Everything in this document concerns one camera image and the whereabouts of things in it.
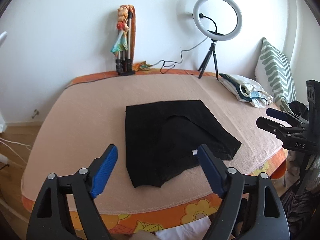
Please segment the black garment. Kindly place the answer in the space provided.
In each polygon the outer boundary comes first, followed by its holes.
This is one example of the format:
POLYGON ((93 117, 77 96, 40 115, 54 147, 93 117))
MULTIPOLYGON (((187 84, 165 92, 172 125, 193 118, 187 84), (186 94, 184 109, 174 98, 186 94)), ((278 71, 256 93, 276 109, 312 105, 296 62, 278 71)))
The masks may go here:
POLYGON ((232 160, 241 146, 200 100, 126 108, 126 168, 133 187, 161 187, 197 167, 199 161, 193 151, 202 144, 221 160, 232 160))

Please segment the green striped white pillow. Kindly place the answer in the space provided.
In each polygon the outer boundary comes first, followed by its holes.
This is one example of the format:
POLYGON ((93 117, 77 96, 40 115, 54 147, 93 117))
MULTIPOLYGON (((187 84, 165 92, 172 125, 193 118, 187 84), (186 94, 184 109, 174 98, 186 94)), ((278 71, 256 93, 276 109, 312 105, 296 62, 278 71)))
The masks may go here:
POLYGON ((262 48, 254 70, 256 81, 273 97, 281 111, 291 113, 289 103, 296 100, 291 67, 285 54, 262 38, 262 48))

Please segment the folded tripod with colourful cloth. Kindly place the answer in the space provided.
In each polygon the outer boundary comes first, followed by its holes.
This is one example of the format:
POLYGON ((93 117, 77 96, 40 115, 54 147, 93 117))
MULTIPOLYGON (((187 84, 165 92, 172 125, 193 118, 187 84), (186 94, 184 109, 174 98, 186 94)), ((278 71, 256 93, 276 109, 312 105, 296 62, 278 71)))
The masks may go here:
POLYGON ((117 10, 118 36, 111 53, 116 57, 116 72, 120 76, 134 75, 136 13, 133 5, 121 5, 117 10))

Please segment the teal folded garment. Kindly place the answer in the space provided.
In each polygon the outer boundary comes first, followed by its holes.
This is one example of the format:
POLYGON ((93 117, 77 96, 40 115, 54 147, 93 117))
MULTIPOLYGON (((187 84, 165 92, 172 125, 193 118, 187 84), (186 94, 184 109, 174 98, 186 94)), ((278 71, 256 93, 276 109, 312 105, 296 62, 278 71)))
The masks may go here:
POLYGON ((261 90, 261 86, 256 81, 239 81, 234 82, 234 86, 241 99, 247 102, 267 103, 268 98, 261 90))

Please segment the dark striped grey clothing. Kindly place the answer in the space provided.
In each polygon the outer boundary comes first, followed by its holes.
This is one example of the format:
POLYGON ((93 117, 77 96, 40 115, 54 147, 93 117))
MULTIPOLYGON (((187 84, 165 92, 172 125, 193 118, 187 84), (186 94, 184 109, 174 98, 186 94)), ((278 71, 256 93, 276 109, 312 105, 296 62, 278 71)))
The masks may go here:
POLYGON ((291 239, 319 239, 319 186, 298 193, 294 183, 280 197, 291 239))

